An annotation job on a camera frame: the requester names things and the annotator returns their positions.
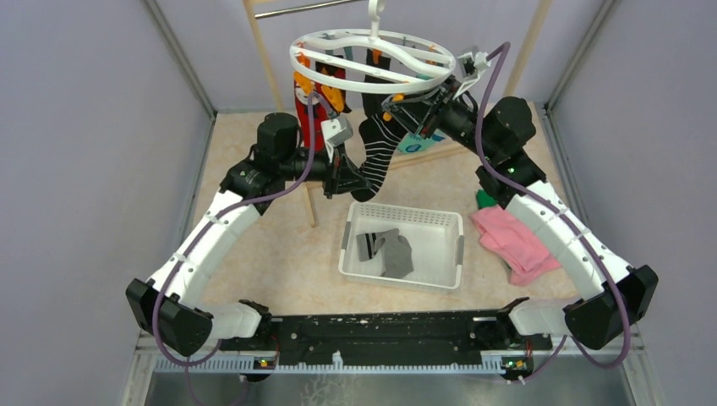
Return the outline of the white round sock hanger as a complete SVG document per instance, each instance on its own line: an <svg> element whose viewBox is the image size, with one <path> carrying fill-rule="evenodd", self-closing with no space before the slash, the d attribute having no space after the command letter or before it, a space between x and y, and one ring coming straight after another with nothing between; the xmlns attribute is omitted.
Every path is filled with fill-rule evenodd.
<svg viewBox="0 0 717 406"><path fill-rule="evenodd" d="M302 80L363 94L428 91L457 66L446 48L424 38L383 30L386 3L368 3L368 29L335 29L306 34L289 47L294 73Z"/></svg>

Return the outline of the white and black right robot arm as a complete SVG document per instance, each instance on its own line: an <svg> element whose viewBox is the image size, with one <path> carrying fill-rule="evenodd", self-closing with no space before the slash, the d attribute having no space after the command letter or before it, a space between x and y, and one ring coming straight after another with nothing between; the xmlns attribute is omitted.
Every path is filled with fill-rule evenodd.
<svg viewBox="0 0 717 406"><path fill-rule="evenodd" d="M583 348L600 350L628 337L643 319L659 278L647 265L635 267L607 248L569 209L524 146L536 134L528 103L501 98L481 112L450 77L432 91L389 96L383 112L408 132L445 134L481 161L476 174L483 189L513 215L561 264L578 299L518 299L495 326L498 342L519 348L530 335L569 336Z"/></svg>

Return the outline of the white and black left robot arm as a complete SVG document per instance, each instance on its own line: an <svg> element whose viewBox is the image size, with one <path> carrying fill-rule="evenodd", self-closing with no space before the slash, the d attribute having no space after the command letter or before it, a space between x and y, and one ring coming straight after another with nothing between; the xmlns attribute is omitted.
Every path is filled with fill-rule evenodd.
<svg viewBox="0 0 717 406"><path fill-rule="evenodd" d="M304 182L320 182L329 195L369 188L350 160L345 142L353 129L343 116L310 125L301 140L300 122L291 114L265 116L249 154L230 167L210 206L167 262L146 280L133 279L126 298L139 327L176 365L195 366L191 357L206 342L239 338L251 349L271 339L265 311L247 301L204 307L203 292L239 236L263 216L271 203Z"/></svg>

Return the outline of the wooden drying rack frame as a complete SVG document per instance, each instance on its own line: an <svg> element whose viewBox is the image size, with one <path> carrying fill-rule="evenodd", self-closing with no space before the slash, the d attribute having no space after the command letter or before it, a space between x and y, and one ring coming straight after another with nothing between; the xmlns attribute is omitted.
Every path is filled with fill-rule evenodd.
<svg viewBox="0 0 717 406"><path fill-rule="evenodd" d="M305 1L302 4L293 5L291 7L278 8L276 1L244 2L244 10L259 53L259 60L262 62L267 83L277 110L293 111L293 98L285 92L287 89L286 84L293 82L293 79L288 76L288 73L293 71L293 69L288 66L279 69L278 65L272 62L270 49L266 46L266 40L271 38L276 39L279 35L268 30L262 30L259 21L261 19L271 19L286 15L313 13L322 9L340 8L349 4L349 1ZM530 24L527 26L520 43L517 67L511 70L506 85L508 91L514 91L518 81L522 77L528 57L533 52L537 35L542 29L547 13L552 5L552 1L534 2L534 7L531 10ZM400 155L393 161L390 168L411 167L426 162L445 160L463 153L464 151L461 150L456 143L450 141L427 152Z"/></svg>

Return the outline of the grey sock with black stripes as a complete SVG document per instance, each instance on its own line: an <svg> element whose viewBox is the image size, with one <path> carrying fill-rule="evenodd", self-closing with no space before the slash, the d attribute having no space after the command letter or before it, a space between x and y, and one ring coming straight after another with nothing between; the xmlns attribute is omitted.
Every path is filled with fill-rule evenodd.
<svg viewBox="0 0 717 406"><path fill-rule="evenodd" d="M358 259L361 262L381 257L381 276L404 279L413 273L413 249L398 228L383 232L361 233L356 236Z"/></svg>

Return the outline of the black white striped sock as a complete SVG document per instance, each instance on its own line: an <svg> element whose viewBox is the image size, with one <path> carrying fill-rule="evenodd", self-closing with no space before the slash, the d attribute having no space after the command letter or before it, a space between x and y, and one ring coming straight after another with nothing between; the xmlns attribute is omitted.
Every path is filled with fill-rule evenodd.
<svg viewBox="0 0 717 406"><path fill-rule="evenodd" d="M367 189L351 193L359 202L373 199L382 188L391 160L399 143L407 135L406 129L395 120L386 121L382 113L368 116L359 125L359 134L364 142L365 160L360 172L368 179Z"/></svg>

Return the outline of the white perforated plastic basket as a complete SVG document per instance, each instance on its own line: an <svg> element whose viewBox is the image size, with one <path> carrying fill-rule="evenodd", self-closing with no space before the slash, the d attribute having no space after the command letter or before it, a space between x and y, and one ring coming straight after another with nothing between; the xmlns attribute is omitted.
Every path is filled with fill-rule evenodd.
<svg viewBox="0 0 717 406"><path fill-rule="evenodd" d="M461 285L463 253L456 212L354 202L338 271L352 282L448 294Z"/></svg>

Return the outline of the teal patterned sock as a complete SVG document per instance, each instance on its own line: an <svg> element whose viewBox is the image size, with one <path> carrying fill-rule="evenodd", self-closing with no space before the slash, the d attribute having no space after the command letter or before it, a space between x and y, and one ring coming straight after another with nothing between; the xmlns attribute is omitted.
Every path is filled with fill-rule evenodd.
<svg viewBox="0 0 717 406"><path fill-rule="evenodd" d="M425 152L445 139L445 135L440 131L436 131L427 138L422 138L418 134L406 134L399 142L397 152L402 155Z"/></svg>

